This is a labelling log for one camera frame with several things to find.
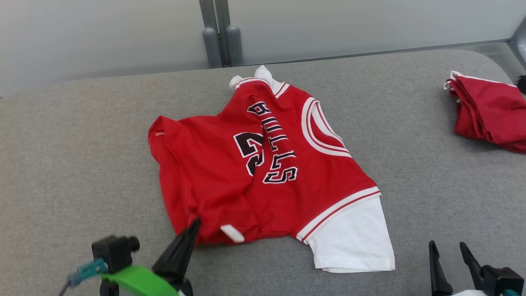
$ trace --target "jersey armhole trim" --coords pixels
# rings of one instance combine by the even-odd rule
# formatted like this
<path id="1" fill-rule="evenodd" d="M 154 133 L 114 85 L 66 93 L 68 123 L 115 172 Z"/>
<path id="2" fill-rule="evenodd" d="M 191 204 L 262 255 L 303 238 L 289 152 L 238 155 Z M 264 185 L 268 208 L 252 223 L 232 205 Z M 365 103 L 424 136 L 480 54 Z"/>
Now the jersey armhole trim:
<path id="1" fill-rule="evenodd" d="M 309 237 L 311 237 L 317 229 L 321 229 L 321 227 L 325 223 L 327 223 L 331 217 L 334 217 L 338 213 L 338 211 L 348 206 L 351 206 L 352 204 L 355 204 L 358 201 L 362 201 L 364 199 L 373 198 L 380 195 L 380 190 L 376 186 L 351 194 L 350 196 L 340 200 L 339 202 L 335 203 L 334 205 L 323 211 L 316 218 L 312 219 L 305 227 L 303 227 L 303 229 L 301 229 L 298 232 L 298 234 L 296 235 L 296 239 L 304 244 L 308 244 Z"/>
<path id="2" fill-rule="evenodd" d="M 329 145 L 317 139 L 312 130 L 312 120 L 314 120 L 318 129 L 324 135 L 334 138 L 341 143 L 342 147 Z M 317 151 L 324 154 L 352 158 L 349 150 L 345 148 L 342 138 L 332 130 L 327 122 L 327 119 L 321 110 L 320 102 L 313 97 L 308 98 L 303 105 L 301 111 L 301 130 L 303 131 L 305 140 L 307 140 L 307 142 Z"/>

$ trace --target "teal connector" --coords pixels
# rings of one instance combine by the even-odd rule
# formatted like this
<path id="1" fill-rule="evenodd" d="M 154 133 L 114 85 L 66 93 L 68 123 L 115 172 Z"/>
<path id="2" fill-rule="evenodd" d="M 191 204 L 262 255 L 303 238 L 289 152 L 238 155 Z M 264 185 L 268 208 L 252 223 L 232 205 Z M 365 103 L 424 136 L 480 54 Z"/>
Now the teal connector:
<path id="1" fill-rule="evenodd" d="M 504 296 L 520 296 L 517 294 L 517 292 L 513 291 L 513 290 L 505 290 L 504 291 Z"/>
<path id="2" fill-rule="evenodd" d="M 94 277 L 99 273 L 105 273 L 106 270 L 107 268 L 104 260 L 99 258 L 89 264 L 79 267 L 77 272 L 67 276 L 67 281 L 70 287 L 75 287 L 86 279 Z"/>

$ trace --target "gray upholstery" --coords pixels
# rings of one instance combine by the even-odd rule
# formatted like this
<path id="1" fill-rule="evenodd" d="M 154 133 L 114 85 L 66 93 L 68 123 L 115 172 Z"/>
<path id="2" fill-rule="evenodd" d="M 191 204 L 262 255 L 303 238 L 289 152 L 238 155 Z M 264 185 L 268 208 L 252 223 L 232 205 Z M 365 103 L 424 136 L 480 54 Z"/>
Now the gray upholstery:
<path id="1" fill-rule="evenodd" d="M 383 192 L 393 272 L 314 269 L 286 237 L 198 247 L 196 295 L 429 295 L 435 240 L 456 291 L 473 288 L 458 244 L 526 275 L 526 156 L 453 133 L 450 70 L 510 83 L 490 59 L 429 51 L 269 65 L 321 100 L 333 129 Z M 0 290 L 53 295 L 106 235 L 136 235 L 151 266 L 172 240 L 147 131 L 159 115 L 216 114 L 230 78 L 255 67 L 66 82 L 0 100 Z M 90 280 L 66 295 L 96 295 Z"/>

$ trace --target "white label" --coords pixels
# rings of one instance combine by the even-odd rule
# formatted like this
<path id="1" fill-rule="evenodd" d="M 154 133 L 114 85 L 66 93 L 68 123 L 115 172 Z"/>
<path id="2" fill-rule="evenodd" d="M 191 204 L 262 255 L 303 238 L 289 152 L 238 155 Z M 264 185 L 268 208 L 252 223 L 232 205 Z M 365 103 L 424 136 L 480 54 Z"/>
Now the white label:
<path id="1" fill-rule="evenodd" d="M 242 243 L 245 241 L 245 237 L 231 224 L 221 225 L 221 230 L 235 243 Z"/>

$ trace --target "white wall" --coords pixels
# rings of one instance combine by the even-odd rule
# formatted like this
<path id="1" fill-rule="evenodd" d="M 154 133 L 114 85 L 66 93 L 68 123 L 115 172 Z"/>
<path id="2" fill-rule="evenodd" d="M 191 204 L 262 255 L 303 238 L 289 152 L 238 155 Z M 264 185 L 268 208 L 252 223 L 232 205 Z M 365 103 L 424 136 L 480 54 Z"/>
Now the white wall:
<path id="1" fill-rule="evenodd" d="M 510 38 L 525 0 L 229 0 L 246 64 Z"/>
<path id="2" fill-rule="evenodd" d="M 49 82 L 207 68 L 197 0 L 0 0 L 0 96 Z"/>

